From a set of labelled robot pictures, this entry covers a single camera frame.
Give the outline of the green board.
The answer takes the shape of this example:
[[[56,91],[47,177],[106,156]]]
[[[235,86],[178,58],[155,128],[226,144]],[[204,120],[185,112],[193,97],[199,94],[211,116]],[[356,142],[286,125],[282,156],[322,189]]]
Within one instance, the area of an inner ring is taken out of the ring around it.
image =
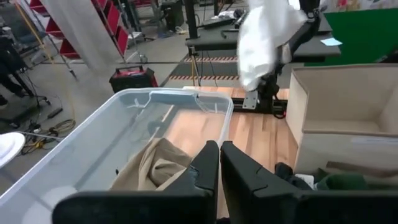
[[[306,67],[373,63],[398,47],[398,8],[325,14],[341,55]]]

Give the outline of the red and black tool case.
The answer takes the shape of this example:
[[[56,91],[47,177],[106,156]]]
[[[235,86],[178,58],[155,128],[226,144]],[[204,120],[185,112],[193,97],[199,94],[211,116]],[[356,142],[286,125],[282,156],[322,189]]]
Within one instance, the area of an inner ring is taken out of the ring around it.
[[[142,65],[115,69],[109,83],[117,93],[128,88],[153,88],[158,87],[154,71]]]

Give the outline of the white hanging sheet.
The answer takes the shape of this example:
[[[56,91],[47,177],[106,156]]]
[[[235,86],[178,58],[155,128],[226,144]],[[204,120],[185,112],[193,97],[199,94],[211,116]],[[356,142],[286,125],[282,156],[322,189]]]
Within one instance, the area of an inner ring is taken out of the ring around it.
[[[92,70],[122,60],[91,0],[40,0],[81,59]]]

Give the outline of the black aluminium rail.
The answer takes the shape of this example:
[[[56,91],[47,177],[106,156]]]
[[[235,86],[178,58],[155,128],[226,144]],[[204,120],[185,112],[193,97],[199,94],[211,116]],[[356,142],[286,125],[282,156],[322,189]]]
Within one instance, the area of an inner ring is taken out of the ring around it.
[[[243,109],[243,98],[232,98],[233,111],[237,113],[259,113],[259,114],[276,114],[285,115],[287,109],[287,100],[274,98],[258,98],[256,109]]]

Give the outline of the black garment with drawstring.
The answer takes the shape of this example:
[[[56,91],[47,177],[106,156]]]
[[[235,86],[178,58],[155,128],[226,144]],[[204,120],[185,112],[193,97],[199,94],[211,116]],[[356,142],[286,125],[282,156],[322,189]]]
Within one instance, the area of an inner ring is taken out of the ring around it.
[[[293,169],[283,162],[278,162],[274,166],[274,174],[299,189],[312,189],[311,186],[309,186],[304,180],[296,177],[293,173]]]

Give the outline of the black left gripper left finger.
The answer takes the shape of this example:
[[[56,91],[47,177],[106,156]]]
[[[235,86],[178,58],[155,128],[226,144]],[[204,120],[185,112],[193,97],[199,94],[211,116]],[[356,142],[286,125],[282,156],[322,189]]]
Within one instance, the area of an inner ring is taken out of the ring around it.
[[[215,224],[219,159],[207,141],[164,190],[76,193],[55,206],[52,224]]]

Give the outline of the clear plastic storage bin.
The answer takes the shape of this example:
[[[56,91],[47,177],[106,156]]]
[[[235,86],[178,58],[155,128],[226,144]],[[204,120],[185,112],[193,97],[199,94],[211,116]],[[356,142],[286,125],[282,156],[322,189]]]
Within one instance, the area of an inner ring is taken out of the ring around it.
[[[114,94],[0,195],[0,224],[52,224],[63,199],[109,188],[130,158],[154,138],[192,157],[207,141],[228,137],[232,99],[180,88],[126,89]]]

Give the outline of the rack with red bins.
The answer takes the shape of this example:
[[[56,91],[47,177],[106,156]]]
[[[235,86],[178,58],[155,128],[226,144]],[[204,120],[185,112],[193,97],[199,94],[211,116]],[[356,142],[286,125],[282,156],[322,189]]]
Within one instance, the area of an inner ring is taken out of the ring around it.
[[[72,47],[71,43],[65,38],[63,32],[60,30],[55,21],[51,18],[50,14],[47,12],[44,5],[40,0],[28,0],[29,8],[40,14],[43,17],[49,19],[47,25],[45,25],[45,32],[56,39],[62,41],[60,47],[60,55],[70,59],[78,60],[81,59],[77,51]],[[94,4],[97,13],[105,25],[109,35],[111,36],[113,42],[115,43],[119,53],[124,59],[124,53],[127,47],[128,32],[126,28],[121,24],[121,13],[116,7],[113,0],[91,0]]]

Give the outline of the beige fabric storage box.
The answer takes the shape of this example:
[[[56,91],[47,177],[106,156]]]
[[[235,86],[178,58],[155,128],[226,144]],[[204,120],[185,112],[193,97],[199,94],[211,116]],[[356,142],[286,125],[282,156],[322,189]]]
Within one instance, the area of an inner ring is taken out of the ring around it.
[[[398,176],[398,63],[292,70],[286,122],[296,172]]]

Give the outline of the white garment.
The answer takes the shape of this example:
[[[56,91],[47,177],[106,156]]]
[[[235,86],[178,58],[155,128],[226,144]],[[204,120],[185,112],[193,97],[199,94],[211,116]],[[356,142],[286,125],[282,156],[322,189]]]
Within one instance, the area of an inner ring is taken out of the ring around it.
[[[292,60],[289,41],[308,17],[288,0],[248,0],[248,6],[238,34],[238,73],[242,87],[254,91],[262,76]]]

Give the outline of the silver metal bracket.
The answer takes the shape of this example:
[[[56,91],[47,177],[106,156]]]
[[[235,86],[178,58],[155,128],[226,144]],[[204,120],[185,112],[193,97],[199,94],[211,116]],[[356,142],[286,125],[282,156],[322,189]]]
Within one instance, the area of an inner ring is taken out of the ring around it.
[[[254,110],[256,109],[258,101],[257,91],[247,91],[245,92],[245,97],[243,98],[243,109]]]

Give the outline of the person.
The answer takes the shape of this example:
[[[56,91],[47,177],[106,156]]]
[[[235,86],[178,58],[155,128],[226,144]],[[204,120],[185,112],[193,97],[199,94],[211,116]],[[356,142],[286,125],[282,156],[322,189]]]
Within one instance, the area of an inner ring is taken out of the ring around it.
[[[34,96],[19,74],[24,65],[25,63],[13,46],[13,41],[0,29],[0,86],[19,98]]]

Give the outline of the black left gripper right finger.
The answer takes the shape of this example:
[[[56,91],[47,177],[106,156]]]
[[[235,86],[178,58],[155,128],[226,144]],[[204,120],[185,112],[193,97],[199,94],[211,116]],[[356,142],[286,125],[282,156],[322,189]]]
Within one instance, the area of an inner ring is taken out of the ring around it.
[[[220,153],[231,224],[398,224],[398,191],[302,190],[231,141]]]

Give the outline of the green garment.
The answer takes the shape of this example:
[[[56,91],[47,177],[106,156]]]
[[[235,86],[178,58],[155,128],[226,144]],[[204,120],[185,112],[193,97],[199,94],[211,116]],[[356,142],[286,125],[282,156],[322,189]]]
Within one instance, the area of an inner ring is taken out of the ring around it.
[[[314,190],[398,190],[396,185],[370,184],[355,172],[330,173],[318,169],[314,176]]]

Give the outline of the white round dish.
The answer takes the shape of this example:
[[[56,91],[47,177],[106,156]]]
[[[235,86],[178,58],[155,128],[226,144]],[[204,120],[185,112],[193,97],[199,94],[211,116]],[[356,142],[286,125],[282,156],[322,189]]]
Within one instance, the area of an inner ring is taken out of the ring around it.
[[[18,132],[0,134],[0,169],[15,158],[25,144],[25,136]]]

